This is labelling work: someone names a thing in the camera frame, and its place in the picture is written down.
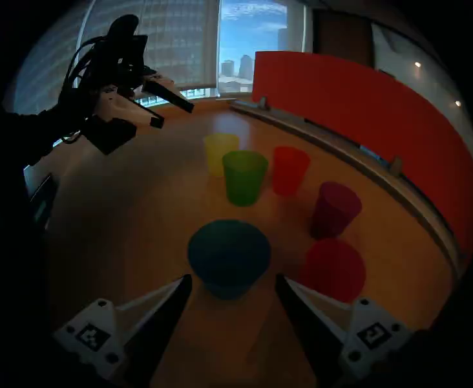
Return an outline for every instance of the robotic hand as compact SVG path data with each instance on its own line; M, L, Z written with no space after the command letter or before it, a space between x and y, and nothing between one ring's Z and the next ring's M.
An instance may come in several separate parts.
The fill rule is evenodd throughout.
M133 100L134 90L140 87L142 93L159 96L192 112L193 104L179 93L173 81L144 65L147 36L134 35L137 26L136 16L121 16L106 36L84 42L75 53L55 108L68 120L71 115L78 125L75 131L62 136L64 143L73 143L84 135L108 155L135 136L137 125L161 128L164 118ZM93 47L76 61L87 45Z

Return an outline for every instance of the blue cup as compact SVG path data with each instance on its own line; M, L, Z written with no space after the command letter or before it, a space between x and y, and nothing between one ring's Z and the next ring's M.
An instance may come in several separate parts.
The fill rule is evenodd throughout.
M220 299L237 299L267 270L271 246L260 230L239 220L200 228L188 244L188 261L205 287Z

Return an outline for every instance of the green cup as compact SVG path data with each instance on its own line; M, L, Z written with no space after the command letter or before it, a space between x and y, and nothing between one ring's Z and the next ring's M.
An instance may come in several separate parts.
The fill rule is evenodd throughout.
M227 199L237 206L254 204L269 162L254 151L232 151L222 158Z

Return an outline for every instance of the cloud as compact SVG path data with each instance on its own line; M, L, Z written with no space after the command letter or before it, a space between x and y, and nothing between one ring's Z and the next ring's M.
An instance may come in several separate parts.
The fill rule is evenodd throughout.
M287 28L287 26L283 23L262 23L257 28L255 28L255 31L275 32L275 31L280 30L282 28Z
M287 13L287 7L281 4L270 3L236 3L224 5L222 7L222 20L237 20L241 16L254 16L258 14L276 14Z

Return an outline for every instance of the yellow cup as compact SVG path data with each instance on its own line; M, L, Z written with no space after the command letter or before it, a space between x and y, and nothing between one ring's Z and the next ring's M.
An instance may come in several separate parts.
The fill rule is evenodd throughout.
M216 177L224 176L222 157L240 149L240 139L231 133L213 133L204 138L208 171Z

